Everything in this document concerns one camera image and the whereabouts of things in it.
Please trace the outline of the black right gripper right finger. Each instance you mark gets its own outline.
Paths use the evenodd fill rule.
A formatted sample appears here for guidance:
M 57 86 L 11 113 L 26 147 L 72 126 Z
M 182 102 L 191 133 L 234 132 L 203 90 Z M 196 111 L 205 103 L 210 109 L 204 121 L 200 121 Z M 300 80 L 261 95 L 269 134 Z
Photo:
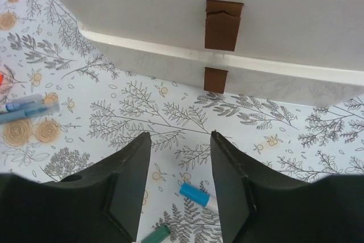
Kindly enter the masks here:
M 363 241 L 362 175 L 307 183 L 265 166 L 219 132 L 210 144 L 224 242 Z

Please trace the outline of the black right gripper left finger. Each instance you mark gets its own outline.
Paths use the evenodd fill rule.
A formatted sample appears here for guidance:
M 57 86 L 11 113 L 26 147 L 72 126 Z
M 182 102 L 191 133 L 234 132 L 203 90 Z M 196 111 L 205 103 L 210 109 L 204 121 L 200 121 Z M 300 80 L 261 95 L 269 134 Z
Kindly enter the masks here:
M 1 175 L 2 242 L 134 242 L 137 238 L 151 137 L 59 182 Z

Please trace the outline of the white green pen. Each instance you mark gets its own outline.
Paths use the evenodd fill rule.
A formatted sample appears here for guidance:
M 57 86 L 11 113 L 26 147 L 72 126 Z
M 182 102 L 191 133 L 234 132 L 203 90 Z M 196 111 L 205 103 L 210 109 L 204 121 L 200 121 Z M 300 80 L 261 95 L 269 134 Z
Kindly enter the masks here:
M 169 227 L 161 225 L 145 237 L 141 243 L 161 243 L 171 234 Z

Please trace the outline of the white bottom drawer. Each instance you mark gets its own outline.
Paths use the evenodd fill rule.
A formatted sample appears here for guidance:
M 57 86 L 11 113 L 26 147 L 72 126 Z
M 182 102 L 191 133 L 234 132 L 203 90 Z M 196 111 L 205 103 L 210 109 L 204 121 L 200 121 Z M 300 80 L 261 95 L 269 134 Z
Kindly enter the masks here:
M 191 50 L 120 38 L 89 30 L 80 33 L 115 67 L 211 91 L 309 106 L 332 106 L 363 94 L 363 72 L 324 68 Z

